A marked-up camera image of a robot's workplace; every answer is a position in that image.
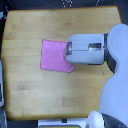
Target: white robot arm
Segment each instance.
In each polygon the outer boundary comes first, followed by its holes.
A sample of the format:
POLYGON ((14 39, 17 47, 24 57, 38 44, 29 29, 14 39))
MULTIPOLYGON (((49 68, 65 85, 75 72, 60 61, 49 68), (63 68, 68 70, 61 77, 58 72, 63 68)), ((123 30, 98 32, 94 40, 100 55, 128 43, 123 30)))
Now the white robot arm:
POLYGON ((91 112, 88 117, 89 128, 128 127, 128 26, 113 26, 107 45, 102 34, 77 34, 67 39, 64 58, 68 63, 103 64, 109 57, 116 64, 115 73, 102 88, 99 113, 91 112))

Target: pink towel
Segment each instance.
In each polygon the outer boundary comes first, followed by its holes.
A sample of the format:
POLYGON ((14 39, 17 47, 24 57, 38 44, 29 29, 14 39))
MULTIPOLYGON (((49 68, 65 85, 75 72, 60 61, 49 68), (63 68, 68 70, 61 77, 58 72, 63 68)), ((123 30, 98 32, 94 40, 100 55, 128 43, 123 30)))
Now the pink towel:
POLYGON ((40 68, 59 72, 71 72, 74 69, 73 65, 68 64, 63 59, 63 49, 65 47, 65 42, 43 39, 40 68))

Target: wooden board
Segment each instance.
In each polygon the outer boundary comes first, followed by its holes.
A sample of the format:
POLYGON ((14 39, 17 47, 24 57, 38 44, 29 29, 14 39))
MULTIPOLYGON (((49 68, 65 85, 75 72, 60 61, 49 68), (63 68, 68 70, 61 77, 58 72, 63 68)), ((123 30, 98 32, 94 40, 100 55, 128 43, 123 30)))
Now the wooden board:
POLYGON ((107 64, 75 65, 72 73, 42 70, 42 39, 66 41, 72 34, 104 34, 120 22, 116 7, 10 11, 1 55, 7 118, 87 117, 97 111, 101 88, 112 75, 107 64))

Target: wood grain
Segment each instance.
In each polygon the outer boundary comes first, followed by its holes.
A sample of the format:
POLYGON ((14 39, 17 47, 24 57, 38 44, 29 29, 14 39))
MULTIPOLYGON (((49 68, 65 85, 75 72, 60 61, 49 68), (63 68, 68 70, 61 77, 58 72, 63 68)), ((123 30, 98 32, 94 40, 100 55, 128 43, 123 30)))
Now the wood grain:
POLYGON ((102 66, 74 65, 72 73, 40 69, 42 39, 66 41, 79 33, 107 33, 120 23, 116 7, 10 11, 2 44, 5 111, 11 120, 87 117, 98 110, 102 66))

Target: pink cloth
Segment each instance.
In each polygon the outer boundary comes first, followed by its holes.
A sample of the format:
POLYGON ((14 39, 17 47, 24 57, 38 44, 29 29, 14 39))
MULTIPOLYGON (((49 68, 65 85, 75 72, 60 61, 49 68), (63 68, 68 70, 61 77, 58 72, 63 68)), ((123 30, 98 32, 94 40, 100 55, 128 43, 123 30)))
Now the pink cloth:
POLYGON ((73 65, 68 64, 63 59, 63 49, 65 47, 65 42, 42 40, 40 68, 59 72, 71 72, 74 69, 73 65))

